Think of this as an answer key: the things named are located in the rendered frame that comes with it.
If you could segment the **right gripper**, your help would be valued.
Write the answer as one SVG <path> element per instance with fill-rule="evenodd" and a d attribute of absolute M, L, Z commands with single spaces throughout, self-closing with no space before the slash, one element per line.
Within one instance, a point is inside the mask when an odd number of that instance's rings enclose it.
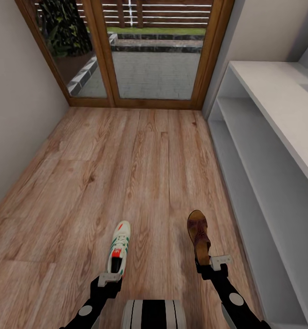
<path fill-rule="evenodd" d="M 203 280 L 209 280 L 211 279 L 214 287 L 216 288 L 216 283 L 219 280 L 227 279 L 228 277 L 228 266 L 227 264 L 221 264 L 221 270 L 214 271 L 213 268 L 211 268 L 211 265 L 200 265 L 197 258 L 195 258 L 195 263 L 197 267 L 198 273 L 202 273 Z"/>

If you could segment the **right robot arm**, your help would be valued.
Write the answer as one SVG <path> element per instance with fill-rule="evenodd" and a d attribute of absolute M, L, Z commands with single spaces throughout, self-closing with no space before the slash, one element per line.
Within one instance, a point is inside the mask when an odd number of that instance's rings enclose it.
<path fill-rule="evenodd" d="M 222 303 L 223 316 L 230 329 L 271 329 L 265 320 L 260 321 L 249 309 L 244 298 L 228 279 L 228 266 L 233 260 L 231 255 L 210 256 L 210 265 L 195 263 L 203 280 L 211 279 Z"/>

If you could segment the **gym shoe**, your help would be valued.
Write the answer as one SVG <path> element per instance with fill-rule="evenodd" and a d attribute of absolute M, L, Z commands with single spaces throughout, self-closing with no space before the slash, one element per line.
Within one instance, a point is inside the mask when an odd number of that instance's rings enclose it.
<path fill-rule="evenodd" d="M 107 273 L 120 273 L 125 277 L 125 265 L 131 226 L 127 220 L 120 222 L 113 234 Z"/>

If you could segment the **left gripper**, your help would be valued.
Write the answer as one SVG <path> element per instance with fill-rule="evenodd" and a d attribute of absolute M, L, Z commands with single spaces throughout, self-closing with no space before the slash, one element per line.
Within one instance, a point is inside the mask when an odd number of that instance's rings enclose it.
<path fill-rule="evenodd" d="M 98 281 L 99 277 L 95 279 Z M 119 281 L 109 281 L 105 287 L 99 287 L 98 282 L 92 282 L 90 285 L 90 291 L 92 297 L 95 294 L 99 294 L 104 299 L 104 304 L 109 298 L 116 298 L 117 292 L 120 292 L 122 284 L 122 278 Z"/>

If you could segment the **sandal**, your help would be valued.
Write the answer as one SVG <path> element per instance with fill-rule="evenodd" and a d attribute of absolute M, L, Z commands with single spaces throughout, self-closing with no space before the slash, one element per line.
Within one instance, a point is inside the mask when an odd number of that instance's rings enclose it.
<path fill-rule="evenodd" d="M 188 234 L 194 245 L 194 254 L 199 264 L 210 265 L 209 248 L 211 242 L 208 238 L 208 224 L 206 217 L 200 210 L 190 213 L 187 221 Z"/>

